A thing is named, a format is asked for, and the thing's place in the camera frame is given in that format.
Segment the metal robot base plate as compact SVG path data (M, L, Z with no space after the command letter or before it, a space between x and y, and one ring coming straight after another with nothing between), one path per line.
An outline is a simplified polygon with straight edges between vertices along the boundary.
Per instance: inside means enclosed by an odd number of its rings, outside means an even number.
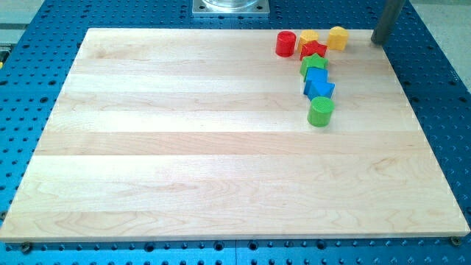
M268 15L268 0L193 0L194 15Z

